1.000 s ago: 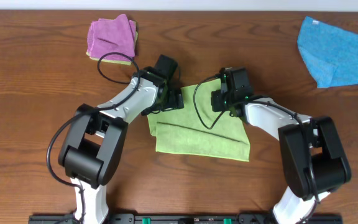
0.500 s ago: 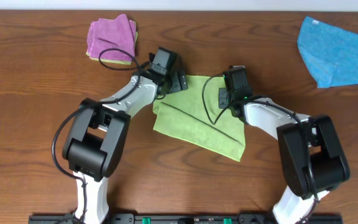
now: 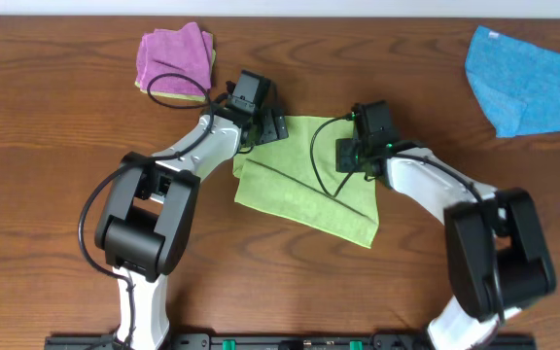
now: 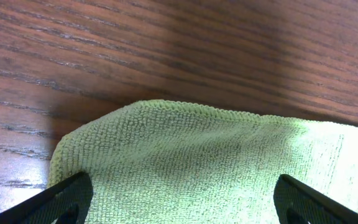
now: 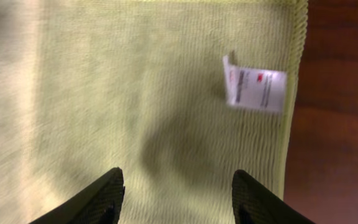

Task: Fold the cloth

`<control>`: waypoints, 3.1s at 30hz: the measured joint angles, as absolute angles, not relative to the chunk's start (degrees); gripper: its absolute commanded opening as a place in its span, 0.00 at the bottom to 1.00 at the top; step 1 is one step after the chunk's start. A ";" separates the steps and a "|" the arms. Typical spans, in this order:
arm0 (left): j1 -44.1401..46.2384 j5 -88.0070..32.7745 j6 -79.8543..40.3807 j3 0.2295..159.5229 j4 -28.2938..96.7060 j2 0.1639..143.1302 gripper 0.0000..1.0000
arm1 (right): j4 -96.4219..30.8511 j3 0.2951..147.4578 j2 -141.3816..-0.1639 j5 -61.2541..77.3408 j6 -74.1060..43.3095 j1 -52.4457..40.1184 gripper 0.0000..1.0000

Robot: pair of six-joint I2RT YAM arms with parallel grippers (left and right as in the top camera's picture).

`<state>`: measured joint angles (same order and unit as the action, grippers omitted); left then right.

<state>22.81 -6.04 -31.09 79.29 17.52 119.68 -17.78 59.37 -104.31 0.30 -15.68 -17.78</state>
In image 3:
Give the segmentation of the green microfibre cloth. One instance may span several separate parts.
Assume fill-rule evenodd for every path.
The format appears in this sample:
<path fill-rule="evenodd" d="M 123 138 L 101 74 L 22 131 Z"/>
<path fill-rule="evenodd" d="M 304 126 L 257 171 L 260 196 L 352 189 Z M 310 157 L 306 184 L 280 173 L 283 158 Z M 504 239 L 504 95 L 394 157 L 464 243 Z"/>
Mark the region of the green microfibre cloth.
<path fill-rule="evenodd" d="M 379 227 L 375 184 L 335 170 L 335 141 L 353 133 L 349 121 L 287 117 L 289 137 L 233 159 L 234 201 L 368 248 Z"/>

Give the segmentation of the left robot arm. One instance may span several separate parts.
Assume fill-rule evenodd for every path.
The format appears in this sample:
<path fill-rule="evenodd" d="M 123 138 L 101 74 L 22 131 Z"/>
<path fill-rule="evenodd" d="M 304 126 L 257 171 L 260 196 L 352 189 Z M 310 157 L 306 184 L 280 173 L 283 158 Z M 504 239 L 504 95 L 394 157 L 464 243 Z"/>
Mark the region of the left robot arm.
<path fill-rule="evenodd" d="M 119 279 L 116 349 L 159 349 L 169 332 L 167 277 L 188 244 L 200 183 L 243 147 L 288 138 L 280 108 L 240 115 L 221 107 L 168 149 L 124 156 L 94 242 Z"/>

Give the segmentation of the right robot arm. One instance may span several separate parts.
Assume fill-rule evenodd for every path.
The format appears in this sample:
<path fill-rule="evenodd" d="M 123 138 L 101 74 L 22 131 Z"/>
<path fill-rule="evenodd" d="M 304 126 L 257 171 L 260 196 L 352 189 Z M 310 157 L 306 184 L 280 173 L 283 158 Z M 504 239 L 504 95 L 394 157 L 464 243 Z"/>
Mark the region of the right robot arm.
<path fill-rule="evenodd" d="M 485 348 L 509 318 L 555 291 L 554 265 L 527 191 L 478 183 L 409 141 L 369 149 L 339 139 L 335 152 L 337 171 L 382 182 L 444 226 L 453 297 L 428 325 L 426 345 Z"/>

